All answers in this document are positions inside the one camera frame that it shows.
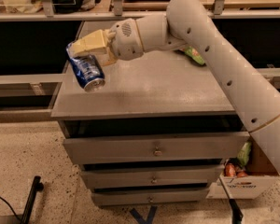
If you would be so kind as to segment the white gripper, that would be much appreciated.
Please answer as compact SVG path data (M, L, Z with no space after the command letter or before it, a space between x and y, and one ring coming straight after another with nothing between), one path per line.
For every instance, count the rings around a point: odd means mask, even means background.
M139 58L144 54L136 21L127 19L115 23L110 30L97 30L69 44L72 58L98 54L96 59L101 66Z

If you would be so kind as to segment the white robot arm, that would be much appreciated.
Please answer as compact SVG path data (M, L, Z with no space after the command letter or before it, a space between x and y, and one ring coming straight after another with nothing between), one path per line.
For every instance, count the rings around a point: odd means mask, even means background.
M166 12L119 21L71 43L73 57L129 61L152 50L193 46L252 138L280 174L280 92L218 31L199 0L171 0Z

